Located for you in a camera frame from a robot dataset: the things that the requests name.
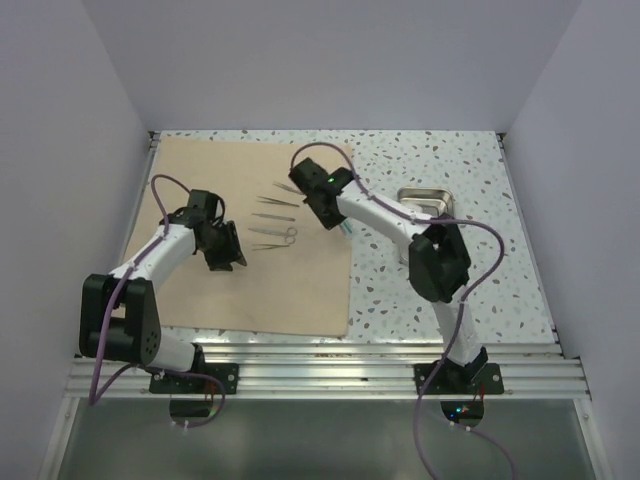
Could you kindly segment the steel tweezers bottom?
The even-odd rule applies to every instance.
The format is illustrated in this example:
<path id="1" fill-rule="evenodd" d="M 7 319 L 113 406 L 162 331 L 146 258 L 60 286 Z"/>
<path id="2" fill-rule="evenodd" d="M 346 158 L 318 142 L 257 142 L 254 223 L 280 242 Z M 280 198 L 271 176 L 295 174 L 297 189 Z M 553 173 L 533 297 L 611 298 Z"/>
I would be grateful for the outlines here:
<path id="1" fill-rule="evenodd" d="M 288 248 L 290 245 L 287 244 L 253 244 L 252 251 L 262 251 L 262 250 L 276 250 Z"/>

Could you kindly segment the green white sachet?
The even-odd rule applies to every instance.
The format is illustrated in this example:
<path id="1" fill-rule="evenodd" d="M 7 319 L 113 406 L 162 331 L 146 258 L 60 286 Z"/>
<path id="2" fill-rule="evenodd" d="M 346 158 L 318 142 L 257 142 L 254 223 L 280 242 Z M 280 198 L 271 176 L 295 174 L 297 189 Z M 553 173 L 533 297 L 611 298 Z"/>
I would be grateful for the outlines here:
<path id="1" fill-rule="evenodd" d="M 353 236 L 353 228 L 348 220 L 344 220 L 339 227 L 347 238 L 351 238 Z"/>

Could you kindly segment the steel surgical scissors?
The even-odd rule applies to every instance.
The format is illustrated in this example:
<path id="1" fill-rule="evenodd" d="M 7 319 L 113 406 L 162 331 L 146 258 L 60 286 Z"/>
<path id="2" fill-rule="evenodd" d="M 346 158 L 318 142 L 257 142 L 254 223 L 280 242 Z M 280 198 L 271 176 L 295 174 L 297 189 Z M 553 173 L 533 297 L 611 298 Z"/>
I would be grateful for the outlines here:
<path id="1" fill-rule="evenodd" d="M 250 228 L 251 232 L 259 233 L 263 235 L 275 236 L 279 237 L 283 240 L 285 245 L 292 245 L 295 243 L 297 236 L 297 229 L 294 227 L 289 227 L 286 230 L 274 230 L 274 229 L 265 229 L 265 228 Z"/>

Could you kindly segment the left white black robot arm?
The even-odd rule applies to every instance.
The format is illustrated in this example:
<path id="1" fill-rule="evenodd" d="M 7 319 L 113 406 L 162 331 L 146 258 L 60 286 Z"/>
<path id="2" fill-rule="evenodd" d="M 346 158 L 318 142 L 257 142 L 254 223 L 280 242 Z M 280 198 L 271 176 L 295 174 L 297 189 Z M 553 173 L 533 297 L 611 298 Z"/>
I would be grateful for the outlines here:
<path id="1" fill-rule="evenodd" d="M 85 357 L 172 371 L 185 392 L 208 379 L 202 349 L 164 336 L 156 294 L 189 257 L 202 254 L 209 272 L 245 266 L 235 223 L 224 200 L 193 190 L 187 204 L 160 221 L 152 238 L 128 262 L 108 274 L 91 274 L 81 297 L 79 350 Z"/>

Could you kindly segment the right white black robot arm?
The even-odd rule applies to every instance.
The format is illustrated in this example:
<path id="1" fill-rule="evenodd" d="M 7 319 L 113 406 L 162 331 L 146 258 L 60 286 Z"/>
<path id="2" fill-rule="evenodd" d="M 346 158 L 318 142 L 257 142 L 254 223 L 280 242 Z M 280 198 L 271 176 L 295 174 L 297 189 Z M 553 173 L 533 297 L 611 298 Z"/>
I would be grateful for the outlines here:
<path id="1" fill-rule="evenodd" d="M 488 355 L 474 329 L 466 325 L 463 293 L 471 260 L 453 219 L 422 216 L 389 198 L 367 193 L 352 171 L 341 167 L 329 173 L 310 158 L 293 166 L 289 179 L 326 229 L 354 219 L 390 239 L 403 252 L 409 283 L 431 303 L 446 343 L 444 359 L 430 375 L 456 393 L 476 386 Z"/>

